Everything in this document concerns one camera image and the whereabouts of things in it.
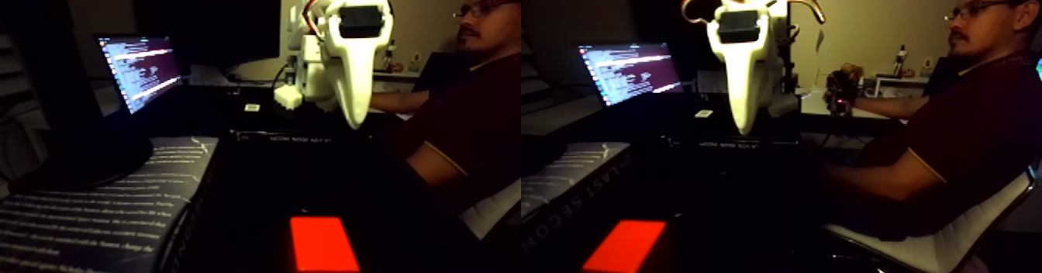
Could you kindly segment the person's hand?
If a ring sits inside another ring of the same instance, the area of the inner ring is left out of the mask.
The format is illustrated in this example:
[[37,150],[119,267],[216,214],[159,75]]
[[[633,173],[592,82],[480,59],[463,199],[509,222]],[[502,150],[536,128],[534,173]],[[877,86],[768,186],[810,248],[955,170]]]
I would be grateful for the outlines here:
[[826,108],[833,117],[852,117],[855,100],[857,91],[833,91],[825,95]]

